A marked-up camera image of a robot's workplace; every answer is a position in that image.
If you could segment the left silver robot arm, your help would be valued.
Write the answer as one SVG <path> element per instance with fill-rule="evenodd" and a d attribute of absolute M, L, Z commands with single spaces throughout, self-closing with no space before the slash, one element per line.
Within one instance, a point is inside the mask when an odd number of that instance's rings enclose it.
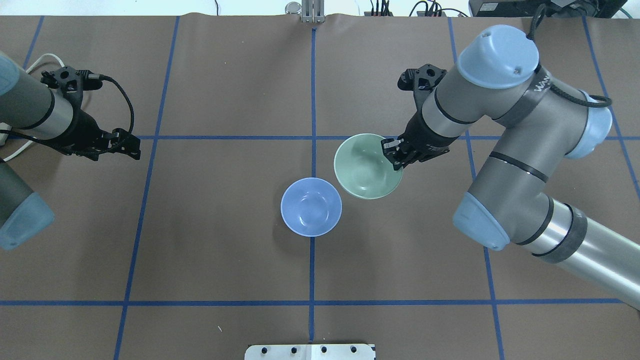
<path fill-rule="evenodd" d="M 112 77 L 67 66 L 55 54 L 42 54 L 30 68 L 20 67 L 8 55 L 0 57 L 1 134 L 25 143 L 1 158 L 0 245 L 11 251 L 55 219 L 53 210 L 9 163 L 38 144 L 64 156 L 98 161 L 103 154 L 124 154 L 139 160 L 139 137 L 133 134 L 133 103 Z M 85 92 L 113 84 L 123 96 L 130 119 L 128 129 L 105 131 L 82 108 Z"/>

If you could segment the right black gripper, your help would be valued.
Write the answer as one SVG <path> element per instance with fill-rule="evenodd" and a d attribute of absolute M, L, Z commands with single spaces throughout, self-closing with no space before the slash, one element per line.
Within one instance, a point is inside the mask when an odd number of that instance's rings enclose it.
<path fill-rule="evenodd" d="M 449 151 L 457 137 L 445 137 L 432 130 L 421 112 L 409 119 L 406 128 L 396 139 L 381 141 L 382 155 L 389 157 L 394 171 L 400 171 L 414 162 L 425 162 Z"/>

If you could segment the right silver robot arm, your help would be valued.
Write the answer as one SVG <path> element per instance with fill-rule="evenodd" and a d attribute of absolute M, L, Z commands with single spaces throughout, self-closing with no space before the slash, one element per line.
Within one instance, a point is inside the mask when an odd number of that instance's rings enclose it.
<path fill-rule="evenodd" d="M 493 251 L 513 243 L 547 264 L 639 308 L 639 246 L 544 193 L 565 158 L 589 155 L 613 124 L 603 96 L 557 80 L 531 33 L 484 29 L 443 70 L 425 64 L 398 78 L 416 112 L 396 140 L 381 141 L 394 170 L 446 154 L 482 117 L 504 130 L 455 210 L 453 223 Z"/>

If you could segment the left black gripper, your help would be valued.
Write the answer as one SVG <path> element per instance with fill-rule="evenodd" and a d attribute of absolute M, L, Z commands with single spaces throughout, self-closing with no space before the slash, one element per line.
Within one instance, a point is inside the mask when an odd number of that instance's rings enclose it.
<path fill-rule="evenodd" d="M 138 137 L 122 128 L 112 130 L 111 134 L 105 132 L 87 112 L 75 109 L 69 127 L 55 137 L 55 150 L 63 155 L 77 155 L 92 161 L 97 161 L 103 154 L 121 154 L 138 161 L 141 158 L 140 143 Z"/>

